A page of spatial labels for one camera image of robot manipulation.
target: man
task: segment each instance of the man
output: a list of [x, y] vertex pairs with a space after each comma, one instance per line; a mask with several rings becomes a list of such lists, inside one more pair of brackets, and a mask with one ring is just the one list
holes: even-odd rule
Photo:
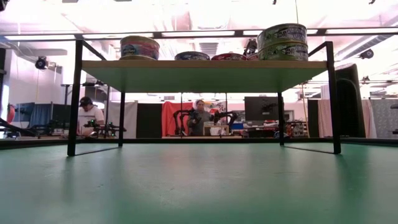
[[205, 102], [203, 100], [198, 100], [196, 102], [197, 109], [189, 117], [187, 122], [190, 128], [191, 136], [203, 136], [203, 125], [207, 121], [211, 121], [211, 114], [205, 111]]
[[80, 100], [80, 108], [78, 112], [78, 134], [82, 136], [89, 136], [93, 132], [93, 128], [85, 128], [87, 122], [94, 119], [97, 124], [105, 124], [104, 114], [102, 111], [94, 106], [90, 97], [85, 96]]

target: green floor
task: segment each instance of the green floor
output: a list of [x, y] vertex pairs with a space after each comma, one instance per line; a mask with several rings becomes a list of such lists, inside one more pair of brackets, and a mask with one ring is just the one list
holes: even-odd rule
[[277, 144], [128, 144], [76, 157], [66, 146], [0, 151], [1, 224], [397, 221], [393, 147], [344, 145], [339, 156]]

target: shelf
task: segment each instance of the shelf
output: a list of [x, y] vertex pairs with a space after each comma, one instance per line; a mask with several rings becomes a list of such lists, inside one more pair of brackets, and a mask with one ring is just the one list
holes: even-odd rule
[[324, 72], [326, 62], [83, 61], [83, 70], [126, 93], [276, 93]]

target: tin can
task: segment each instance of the tin can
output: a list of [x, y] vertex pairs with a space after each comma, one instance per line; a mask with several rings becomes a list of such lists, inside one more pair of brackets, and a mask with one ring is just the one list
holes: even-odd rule
[[155, 60], [155, 59], [143, 55], [128, 55], [121, 57], [119, 60]]
[[307, 44], [307, 28], [301, 24], [280, 24], [262, 31], [257, 36], [258, 49], [290, 41]]
[[177, 54], [174, 60], [210, 60], [210, 57], [202, 52], [190, 51]]
[[128, 36], [120, 40], [121, 57], [142, 55], [157, 60], [160, 45], [153, 39], [141, 36]]
[[308, 46], [300, 42], [274, 44], [259, 51], [259, 60], [308, 61]]
[[246, 60], [246, 57], [241, 54], [226, 53], [226, 54], [215, 55], [214, 57], [211, 58], [211, 60]]
[[248, 56], [248, 60], [259, 60], [259, 56], [257, 53], [254, 53], [254, 54]]

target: white shirt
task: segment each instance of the white shirt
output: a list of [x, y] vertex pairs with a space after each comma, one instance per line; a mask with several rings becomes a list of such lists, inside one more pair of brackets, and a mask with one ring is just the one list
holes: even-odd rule
[[78, 112], [78, 122], [79, 122], [79, 132], [83, 133], [83, 128], [84, 125], [87, 124], [87, 122], [91, 121], [92, 119], [95, 119], [97, 121], [103, 121], [104, 120], [104, 114], [102, 113], [101, 109], [99, 109], [96, 106], [93, 106], [92, 109], [89, 111], [85, 111], [83, 108], [79, 108]]

